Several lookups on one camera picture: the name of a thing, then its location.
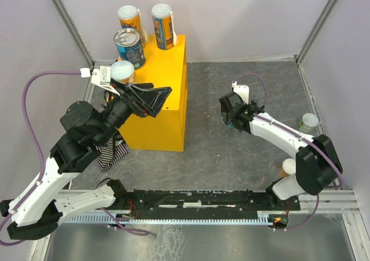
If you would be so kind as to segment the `green label can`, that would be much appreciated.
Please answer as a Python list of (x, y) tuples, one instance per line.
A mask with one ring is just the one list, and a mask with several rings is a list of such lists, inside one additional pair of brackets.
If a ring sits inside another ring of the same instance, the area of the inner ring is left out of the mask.
[(117, 61), (111, 66), (111, 78), (120, 83), (137, 83), (135, 69), (132, 63), (126, 60)]

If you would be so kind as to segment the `teal blue pull-tab can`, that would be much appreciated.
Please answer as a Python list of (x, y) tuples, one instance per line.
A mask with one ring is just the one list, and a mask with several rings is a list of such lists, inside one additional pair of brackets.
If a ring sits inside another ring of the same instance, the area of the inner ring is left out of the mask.
[(116, 32), (113, 39), (122, 60), (129, 61), (135, 70), (145, 65), (146, 57), (140, 33), (136, 29), (122, 28)]

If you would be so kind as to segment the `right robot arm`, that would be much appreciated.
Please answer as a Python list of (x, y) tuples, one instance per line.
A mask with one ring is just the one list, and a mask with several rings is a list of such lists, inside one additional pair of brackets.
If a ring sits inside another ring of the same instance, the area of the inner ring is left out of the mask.
[(279, 209), (299, 194), (316, 196), (335, 180), (343, 182), (343, 168), (328, 136), (314, 137), (294, 130), (272, 118), (255, 101), (244, 102), (234, 91), (219, 102), (223, 124), (267, 140), (295, 161), (295, 173), (273, 183), (272, 191), (265, 195), (269, 208)]

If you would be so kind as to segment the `blue orange can with spoon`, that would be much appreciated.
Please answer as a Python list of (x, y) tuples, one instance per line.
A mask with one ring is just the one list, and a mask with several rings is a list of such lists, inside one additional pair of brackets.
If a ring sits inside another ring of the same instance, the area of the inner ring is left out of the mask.
[(171, 7), (164, 3), (156, 4), (151, 9), (151, 15), (158, 48), (169, 50), (176, 46), (178, 37), (174, 28)]

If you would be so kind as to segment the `yellow shelf cabinet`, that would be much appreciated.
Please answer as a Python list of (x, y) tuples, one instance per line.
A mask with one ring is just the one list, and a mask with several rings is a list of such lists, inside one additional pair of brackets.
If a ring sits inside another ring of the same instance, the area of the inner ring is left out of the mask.
[(182, 152), (188, 96), (186, 36), (179, 35), (176, 46), (161, 50), (149, 35), (145, 56), (144, 67), (136, 71), (138, 82), (171, 87), (172, 92), (157, 117), (130, 116), (120, 134), (130, 149)]

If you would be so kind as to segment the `orange can white lid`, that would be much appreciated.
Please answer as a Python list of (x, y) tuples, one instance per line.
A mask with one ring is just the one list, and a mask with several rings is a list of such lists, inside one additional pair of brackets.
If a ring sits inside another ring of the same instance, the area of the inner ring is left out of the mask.
[(281, 177), (289, 177), (296, 173), (296, 163), (294, 159), (285, 159), (278, 168), (278, 174)]

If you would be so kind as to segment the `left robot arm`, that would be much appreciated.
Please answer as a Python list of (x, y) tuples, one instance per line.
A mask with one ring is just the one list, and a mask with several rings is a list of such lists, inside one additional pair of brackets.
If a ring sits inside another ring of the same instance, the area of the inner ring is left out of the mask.
[(1, 201), (1, 215), (10, 219), (7, 226), (12, 245), (38, 240), (51, 234), (69, 218), (94, 209), (127, 205), (128, 192), (119, 180), (75, 197), (56, 198), (59, 191), (82, 173), (113, 138), (131, 115), (156, 117), (172, 89), (155, 88), (152, 83), (120, 84), (104, 110), (87, 101), (77, 101), (60, 122), (66, 133), (50, 151), (38, 176), (13, 200)]

